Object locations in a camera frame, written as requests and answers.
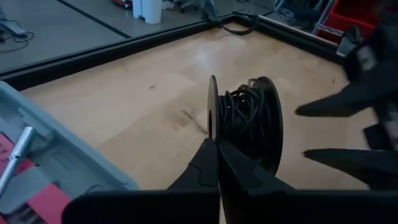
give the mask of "wood grain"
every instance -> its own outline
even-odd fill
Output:
[[[186,168],[205,134],[208,80],[221,93],[270,77],[284,116],[277,176],[301,189],[362,189],[341,172],[302,156],[318,147],[364,148],[354,118],[304,118],[302,103],[346,85],[341,68],[268,36],[210,30],[22,92],[130,175],[142,189],[164,189]]]

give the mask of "black frame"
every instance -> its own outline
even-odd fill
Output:
[[[252,20],[235,13],[221,17],[221,21],[224,24],[236,22],[247,27],[252,26]],[[216,27],[218,27],[217,24],[210,20],[204,20],[142,37],[128,38],[116,43],[5,70],[0,72],[0,80],[7,82],[17,90],[24,90]],[[336,45],[268,20],[261,20],[256,30],[331,62],[342,64],[343,57],[336,54]]]

